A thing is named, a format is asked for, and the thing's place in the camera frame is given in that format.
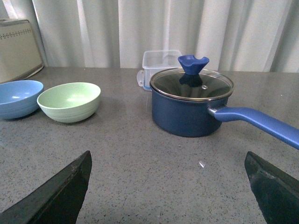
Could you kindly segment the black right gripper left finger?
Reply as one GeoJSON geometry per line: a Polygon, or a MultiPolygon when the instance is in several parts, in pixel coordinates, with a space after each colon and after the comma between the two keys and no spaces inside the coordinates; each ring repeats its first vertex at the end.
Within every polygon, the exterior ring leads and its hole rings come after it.
{"type": "Polygon", "coordinates": [[[59,171],[31,194],[0,214],[2,224],[74,224],[92,170],[90,151],[59,171]]]}

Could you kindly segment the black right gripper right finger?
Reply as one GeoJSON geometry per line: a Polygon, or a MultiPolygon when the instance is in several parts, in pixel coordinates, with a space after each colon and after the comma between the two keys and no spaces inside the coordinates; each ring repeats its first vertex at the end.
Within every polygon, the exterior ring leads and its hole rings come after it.
{"type": "Polygon", "coordinates": [[[299,181],[251,151],[244,166],[266,223],[297,224],[299,181]]]}

